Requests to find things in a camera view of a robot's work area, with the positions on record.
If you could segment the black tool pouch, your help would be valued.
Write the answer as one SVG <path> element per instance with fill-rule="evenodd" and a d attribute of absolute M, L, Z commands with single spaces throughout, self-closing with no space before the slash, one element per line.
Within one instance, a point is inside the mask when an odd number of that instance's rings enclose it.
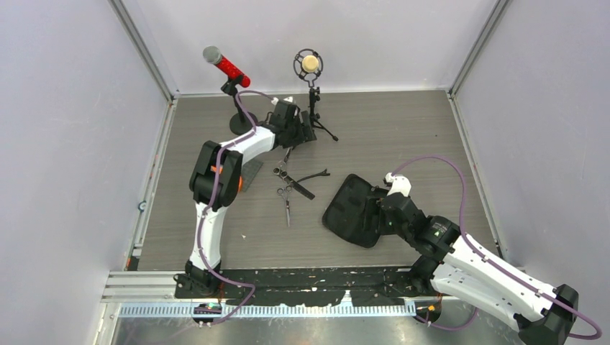
<path fill-rule="evenodd" d="M 339 238 L 363 248 L 374 247 L 383 235 L 381 199 L 388 189 L 349 174 L 322 216 L 323 226 Z"/>

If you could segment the black comb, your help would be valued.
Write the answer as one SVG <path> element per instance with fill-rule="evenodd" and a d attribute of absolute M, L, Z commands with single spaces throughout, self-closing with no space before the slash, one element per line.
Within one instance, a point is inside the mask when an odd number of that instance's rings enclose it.
<path fill-rule="evenodd" d="M 304 197 L 308 198 L 309 200 L 313 200 L 315 198 L 315 195 L 312 192 L 303 187 L 300 183 L 297 183 L 296 180 L 290 177 L 287 172 L 282 172 L 280 174 L 280 177 L 286 183 L 287 186 L 292 187 L 295 191 L 302 194 Z"/>

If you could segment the silver thinning scissors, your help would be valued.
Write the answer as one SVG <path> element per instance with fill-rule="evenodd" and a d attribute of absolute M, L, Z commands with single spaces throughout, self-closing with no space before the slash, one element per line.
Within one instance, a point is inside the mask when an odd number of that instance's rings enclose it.
<path fill-rule="evenodd" d="M 284 202 L 285 214 L 286 214 L 286 224 L 287 227 L 291 226 L 291 209 L 290 209 L 290 194 L 292 191 L 292 187 L 287 185 L 283 188 L 278 188 L 276 193 L 282 197 Z"/>

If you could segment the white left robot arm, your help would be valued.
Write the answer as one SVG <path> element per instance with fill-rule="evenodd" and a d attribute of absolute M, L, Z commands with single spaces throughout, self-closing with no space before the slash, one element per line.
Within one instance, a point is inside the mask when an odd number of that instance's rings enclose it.
<path fill-rule="evenodd" d="M 273 99 L 274 110 L 265 121 L 232 140 L 205 142 L 189 180 L 196 207 L 193 251 L 177 283 L 205 298 L 220 289 L 220 240 L 224 218 L 240 191 L 242 166 L 266 152 L 290 149 L 316 140 L 316 115 L 302 111 L 290 98 Z"/>

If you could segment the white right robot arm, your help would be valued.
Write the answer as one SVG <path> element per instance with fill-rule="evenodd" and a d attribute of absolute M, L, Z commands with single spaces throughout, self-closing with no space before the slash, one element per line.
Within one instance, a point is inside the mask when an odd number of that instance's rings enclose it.
<path fill-rule="evenodd" d="M 383 230 L 420 253 L 411 287 L 455 296 L 504 322 L 525 344 L 564 344 L 572 330 L 578 293 L 554 287 L 503 261 L 443 216 L 427 216 L 402 193 L 378 202 Z"/>

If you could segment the silver hair scissors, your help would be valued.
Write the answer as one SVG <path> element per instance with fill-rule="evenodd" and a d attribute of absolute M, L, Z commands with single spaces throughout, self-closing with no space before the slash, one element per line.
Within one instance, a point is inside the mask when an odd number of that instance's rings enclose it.
<path fill-rule="evenodd" d="M 279 178 L 284 179 L 288 175 L 287 164 L 288 164 L 288 160 L 291 156 L 292 150 L 293 150 L 293 148 L 289 147 L 286 150 L 284 157 L 279 161 L 278 165 L 273 169 L 273 174 L 275 176 L 278 176 Z"/>

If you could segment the black tripod microphone stand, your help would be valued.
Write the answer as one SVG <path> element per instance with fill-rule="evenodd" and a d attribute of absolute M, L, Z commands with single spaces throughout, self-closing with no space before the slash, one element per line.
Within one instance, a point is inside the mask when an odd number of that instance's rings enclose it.
<path fill-rule="evenodd" d="M 320 88 L 319 87 L 310 87 L 309 88 L 309 118 L 312 122 L 312 126 L 315 129 L 322 129 L 335 141 L 338 142 L 339 138 L 331 133 L 326 126 L 324 126 L 321 122 L 321 116 L 317 112 L 317 103 L 321 100 L 320 96 Z"/>

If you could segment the black round-base microphone stand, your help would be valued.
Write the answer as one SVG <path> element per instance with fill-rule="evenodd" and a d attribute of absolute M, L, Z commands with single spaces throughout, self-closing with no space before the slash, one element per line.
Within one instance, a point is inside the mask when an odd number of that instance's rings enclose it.
<path fill-rule="evenodd" d="M 242 76 L 237 78 L 228 77 L 227 82 L 221 87 L 221 90 L 233 99 L 234 105 L 237 109 L 237 113 L 233 115 L 229 121 L 230 131 L 237 136 L 243 135 L 250 131 L 258 122 L 256 115 L 251 112 L 247 112 L 247 115 L 253 120 L 253 122 L 251 122 L 237 103 L 237 84 L 241 80 Z"/>

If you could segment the beige condenser microphone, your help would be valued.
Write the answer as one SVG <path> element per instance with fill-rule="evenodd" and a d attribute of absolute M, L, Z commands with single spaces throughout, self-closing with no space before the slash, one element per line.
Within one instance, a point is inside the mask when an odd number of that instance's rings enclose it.
<path fill-rule="evenodd" d="M 324 63 L 321 55 L 313 49 L 304 48 L 299 50 L 293 58 L 293 71 L 302 80 L 310 75 L 313 79 L 318 78 L 322 74 L 323 68 Z"/>

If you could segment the red handheld microphone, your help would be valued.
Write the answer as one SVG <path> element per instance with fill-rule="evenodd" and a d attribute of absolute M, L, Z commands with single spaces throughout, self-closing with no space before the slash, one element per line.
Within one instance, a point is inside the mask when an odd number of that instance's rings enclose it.
<path fill-rule="evenodd" d="M 202 55 L 207 63 L 214 65 L 216 68 L 222 71 L 228 78 L 232 80 L 241 78 L 239 84 L 243 88 L 247 88 L 250 86 L 250 78 L 246 76 L 235 64 L 233 64 L 225 56 L 223 56 L 218 47 L 213 45 L 207 46 L 203 49 Z"/>

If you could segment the grey studded base plate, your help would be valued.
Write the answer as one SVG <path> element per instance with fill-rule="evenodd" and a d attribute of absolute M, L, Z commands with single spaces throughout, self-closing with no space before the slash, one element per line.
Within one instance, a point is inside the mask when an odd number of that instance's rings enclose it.
<path fill-rule="evenodd" d="M 264 162 L 257 159 L 252 159 L 242 166 L 242 187 L 241 191 L 246 192 L 257 176 Z"/>

